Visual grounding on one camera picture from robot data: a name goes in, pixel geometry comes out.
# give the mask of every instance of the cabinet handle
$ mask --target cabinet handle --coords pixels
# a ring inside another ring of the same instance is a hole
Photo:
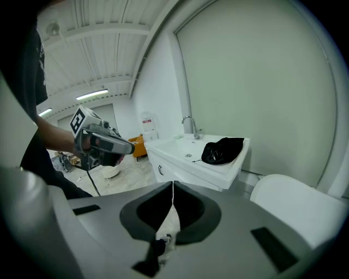
[[[158,167],[159,173],[160,173],[162,176],[164,176],[163,173],[161,172],[161,169],[162,169],[162,167],[159,165],[159,167]]]

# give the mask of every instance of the black rubber pad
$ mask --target black rubber pad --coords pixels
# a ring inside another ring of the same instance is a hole
[[[93,205],[89,205],[87,207],[79,207],[79,208],[75,208],[73,209],[74,214],[77,215],[81,215],[81,214],[85,214],[85,213],[89,213],[95,210],[100,209],[100,207],[96,204]]]
[[[297,258],[267,228],[254,229],[251,233],[279,272],[298,262]]]

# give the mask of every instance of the cable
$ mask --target cable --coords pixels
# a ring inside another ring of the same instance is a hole
[[[100,193],[98,192],[98,189],[97,189],[96,185],[94,184],[91,175],[89,175],[89,172],[88,172],[88,171],[86,171],[86,172],[87,172],[87,175],[88,175],[88,177],[90,178],[90,180],[91,180],[91,182],[92,182],[92,185],[93,185],[94,189],[96,190],[98,196],[100,196]]]
[[[145,157],[142,161],[138,160],[138,163],[139,163],[139,162],[144,162],[144,161],[146,161],[147,159],[149,159],[149,157]]]

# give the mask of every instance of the black t-shirt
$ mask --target black t-shirt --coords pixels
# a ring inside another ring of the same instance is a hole
[[[47,99],[44,59],[44,48],[35,24],[26,36],[21,52],[14,53],[13,60],[2,64],[8,86],[35,123],[37,123],[37,105]],[[38,132],[32,138],[21,166],[41,176],[48,185],[62,188],[68,199],[90,197],[90,194],[65,179],[62,172],[55,171]]]

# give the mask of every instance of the faucet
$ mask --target faucet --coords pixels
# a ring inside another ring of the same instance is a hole
[[[195,125],[194,118],[191,117],[191,116],[186,116],[186,117],[184,117],[184,118],[182,119],[182,124],[184,123],[184,121],[185,121],[187,118],[189,118],[189,119],[192,120],[192,131],[193,131],[193,133],[194,133],[194,139],[198,140],[198,138],[200,137],[200,135],[199,135],[198,131],[196,130],[196,125]]]

